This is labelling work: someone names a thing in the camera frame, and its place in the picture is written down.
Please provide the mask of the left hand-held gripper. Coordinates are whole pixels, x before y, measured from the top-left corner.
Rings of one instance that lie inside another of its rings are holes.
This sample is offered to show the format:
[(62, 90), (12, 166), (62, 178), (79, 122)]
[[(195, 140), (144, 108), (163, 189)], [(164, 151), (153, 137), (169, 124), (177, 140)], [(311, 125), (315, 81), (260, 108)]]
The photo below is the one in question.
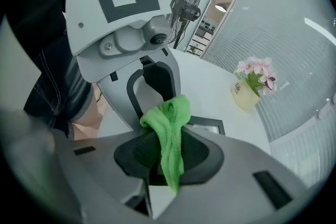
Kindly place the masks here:
[(170, 12), (169, 0), (66, 0), (70, 50), (83, 78), (97, 82), (161, 49)]

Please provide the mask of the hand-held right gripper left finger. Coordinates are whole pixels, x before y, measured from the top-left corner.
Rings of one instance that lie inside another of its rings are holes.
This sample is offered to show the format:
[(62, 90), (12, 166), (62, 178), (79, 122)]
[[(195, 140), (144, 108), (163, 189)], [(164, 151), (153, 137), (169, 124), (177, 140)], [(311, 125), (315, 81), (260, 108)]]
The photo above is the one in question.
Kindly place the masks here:
[(57, 169), (75, 202), (76, 224), (158, 224), (149, 174), (159, 155), (153, 131), (68, 141), (52, 130)]

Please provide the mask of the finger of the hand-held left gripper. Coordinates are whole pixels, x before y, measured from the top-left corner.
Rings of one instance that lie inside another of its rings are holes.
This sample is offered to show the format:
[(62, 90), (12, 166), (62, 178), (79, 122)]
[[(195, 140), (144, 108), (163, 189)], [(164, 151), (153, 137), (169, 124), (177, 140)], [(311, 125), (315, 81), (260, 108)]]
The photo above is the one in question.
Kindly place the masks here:
[(180, 70), (171, 51), (164, 47), (142, 58), (143, 76), (146, 83), (170, 100), (181, 94)]
[(121, 68), (98, 82), (99, 89), (121, 120), (132, 130), (142, 129), (143, 112), (134, 93), (134, 83), (142, 69)]

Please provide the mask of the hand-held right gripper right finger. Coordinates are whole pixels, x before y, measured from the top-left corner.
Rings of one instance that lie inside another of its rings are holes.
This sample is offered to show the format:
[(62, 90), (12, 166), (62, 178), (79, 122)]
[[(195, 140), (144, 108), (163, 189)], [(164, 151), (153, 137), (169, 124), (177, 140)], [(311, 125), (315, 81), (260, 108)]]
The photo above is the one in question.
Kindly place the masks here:
[(187, 185), (158, 217), (163, 224), (288, 224), (317, 192), (260, 148), (199, 128), (186, 128), (224, 155), (206, 183)]

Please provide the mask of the green wiping cloth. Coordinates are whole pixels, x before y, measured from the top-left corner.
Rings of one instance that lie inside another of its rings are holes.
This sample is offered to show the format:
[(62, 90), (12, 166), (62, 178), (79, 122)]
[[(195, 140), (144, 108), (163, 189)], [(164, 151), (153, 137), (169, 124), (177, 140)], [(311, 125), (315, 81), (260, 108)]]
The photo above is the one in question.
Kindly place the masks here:
[(161, 169), (175, 194), (179, 192), (180, 176), (184, 174), (181, 130), (190, 118), (190, 102), (183, 94), (149, 109), (140, 118), (140, 125), (152, 128), (159, 139)]

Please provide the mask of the black picture frame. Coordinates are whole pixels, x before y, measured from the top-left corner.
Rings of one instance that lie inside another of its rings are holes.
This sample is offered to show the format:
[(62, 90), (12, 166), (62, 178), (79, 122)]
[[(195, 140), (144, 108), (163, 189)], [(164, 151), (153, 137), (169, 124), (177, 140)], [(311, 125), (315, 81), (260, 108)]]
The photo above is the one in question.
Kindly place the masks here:
[(192, 115), (187, 123), (187, 126), (199, 127), (216, 134), (225, 135), (223, 121), (218, 119), (203, 118)]

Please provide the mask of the person's right leg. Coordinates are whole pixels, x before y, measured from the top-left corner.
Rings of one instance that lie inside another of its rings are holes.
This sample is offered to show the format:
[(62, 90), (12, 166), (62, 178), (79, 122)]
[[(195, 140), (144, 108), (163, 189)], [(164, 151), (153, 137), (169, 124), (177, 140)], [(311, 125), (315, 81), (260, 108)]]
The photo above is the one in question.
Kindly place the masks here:
[(99, 112), (97, 100), (91, 85), (90, 91), (79, 112), (70, 120), (74, 140), (97, 138), (103, 115)]

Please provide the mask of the white table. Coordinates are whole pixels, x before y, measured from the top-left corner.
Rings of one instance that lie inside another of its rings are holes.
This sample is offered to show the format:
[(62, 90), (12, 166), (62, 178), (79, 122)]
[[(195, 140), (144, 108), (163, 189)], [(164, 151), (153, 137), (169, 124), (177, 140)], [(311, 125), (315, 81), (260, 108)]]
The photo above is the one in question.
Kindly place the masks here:
[[(237, 78), (232, 73), (200, 58), (172, 48), (168, 49), (178, 63), (181, 94), (186, 95), (190, 101), (191, 114), (222, 120), (226, 136), (253, 144), (270, 154), (266, 131), (256, 109), (245, 112), (233, 99), (231, 87), (237, 82)], [(92, 80), (98, 85), (100, 80), (124, 67), (143, 70), (140, 59), (155, 51), (138, 52), (115, 59), (102, 57), (96, 53), (96, 71)]]

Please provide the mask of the display shelf with bottles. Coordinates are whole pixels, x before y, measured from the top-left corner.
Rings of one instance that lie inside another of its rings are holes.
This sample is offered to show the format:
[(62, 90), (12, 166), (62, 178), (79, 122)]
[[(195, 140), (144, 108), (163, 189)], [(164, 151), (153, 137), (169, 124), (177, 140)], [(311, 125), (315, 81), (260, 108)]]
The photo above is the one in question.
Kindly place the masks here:
[(212, 40), (217, 26), (218, 23), (204, 16), (188, 44), (186, 53), (200, 58)]

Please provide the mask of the person's dark shorts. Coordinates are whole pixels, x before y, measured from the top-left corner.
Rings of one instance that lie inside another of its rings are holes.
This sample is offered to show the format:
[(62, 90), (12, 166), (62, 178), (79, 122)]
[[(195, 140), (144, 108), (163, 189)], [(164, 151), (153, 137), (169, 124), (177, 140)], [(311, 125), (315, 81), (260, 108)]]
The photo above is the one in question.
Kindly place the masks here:
[(33, 62), (41, 75), (24, 111), (50, 128), (62, 131), (68, 140), (73, 140), (72, 122), (80, 119), (89, 108), (93, 87), (83, 79), (67, 36), (60, 36), (42, 47)]

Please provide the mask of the black standing fan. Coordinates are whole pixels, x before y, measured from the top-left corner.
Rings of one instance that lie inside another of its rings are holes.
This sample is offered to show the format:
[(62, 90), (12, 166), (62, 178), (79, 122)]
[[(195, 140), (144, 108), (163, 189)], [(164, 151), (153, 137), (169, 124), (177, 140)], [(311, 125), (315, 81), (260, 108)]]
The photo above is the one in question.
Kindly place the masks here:
[(190, 22), (194, 22), (201, 16), (199, 8), (201, 0), (171, 0), (171, 13), (166, 19), (171, 28), (171, 35), (167, 41), (177, 48), (179, 42), (183, 39), (184, 33)]

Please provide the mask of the pink flowers in beige pot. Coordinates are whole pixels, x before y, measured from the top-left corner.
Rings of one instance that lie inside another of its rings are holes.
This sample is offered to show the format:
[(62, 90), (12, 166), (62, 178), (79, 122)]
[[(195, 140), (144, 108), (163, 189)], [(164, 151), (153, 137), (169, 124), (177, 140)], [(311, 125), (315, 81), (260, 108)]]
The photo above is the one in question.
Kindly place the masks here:
[(238, 81), (231, 87), (236, 104), (246, 112), (251, 111), (260, 100), (260, 95), (277, 91), (277, 78), (272, 59), (251, 56), (239, 61), (234, 74)]

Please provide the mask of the glass partition with blinds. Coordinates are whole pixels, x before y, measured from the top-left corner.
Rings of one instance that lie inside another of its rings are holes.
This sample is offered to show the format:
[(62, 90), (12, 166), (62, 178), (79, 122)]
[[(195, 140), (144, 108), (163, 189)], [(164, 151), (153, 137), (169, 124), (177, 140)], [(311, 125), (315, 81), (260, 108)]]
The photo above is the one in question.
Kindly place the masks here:
[(235, 0), (205, 60), (227, 71), (270, 57), (277, 92), (257, 111), (271, 154), (307, 185), (336, 164), (336, 10), (330, 0)]

